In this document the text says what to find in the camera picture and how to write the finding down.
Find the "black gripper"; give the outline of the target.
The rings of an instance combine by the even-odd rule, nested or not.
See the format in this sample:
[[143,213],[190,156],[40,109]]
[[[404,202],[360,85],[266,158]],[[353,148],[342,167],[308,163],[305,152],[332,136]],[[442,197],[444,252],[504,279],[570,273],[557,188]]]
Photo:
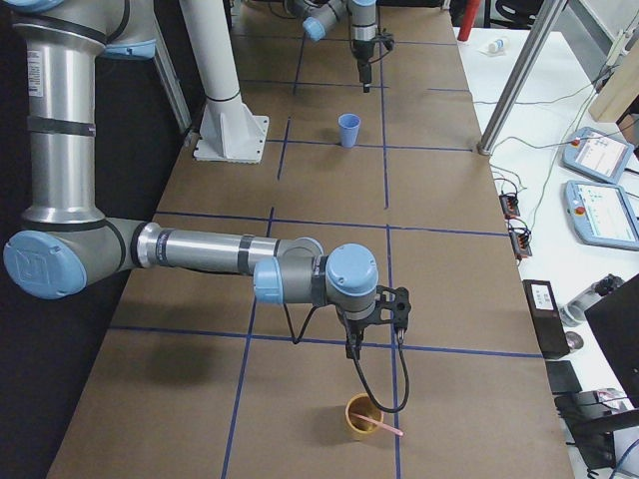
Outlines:
[[353,40],[352,54],[359,67],[359,81],[362,85],[362,91],[369,93],[371,85],[370,61],[374,54],[374,42],[371,40]]
[[345,330],[345,354],[348,359],[360,359],[361,345],[364,332],[370,326],[368,319],[348,319],[344,317],[342,323]]

